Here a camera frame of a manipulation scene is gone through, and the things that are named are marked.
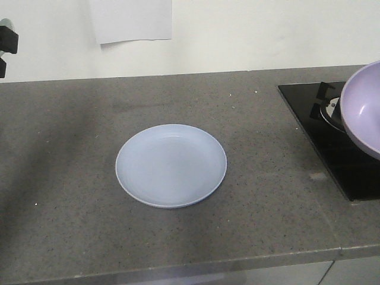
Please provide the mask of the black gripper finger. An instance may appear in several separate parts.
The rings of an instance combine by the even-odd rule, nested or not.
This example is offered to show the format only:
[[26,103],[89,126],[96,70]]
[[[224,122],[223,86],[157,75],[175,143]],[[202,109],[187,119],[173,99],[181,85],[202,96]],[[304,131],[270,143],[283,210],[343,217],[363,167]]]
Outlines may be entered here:
[[7,26],[1,26],[1,53],[16,54],[18,52],[18,34]]
[[0,58],[0,78],[5,78],[7,63]]

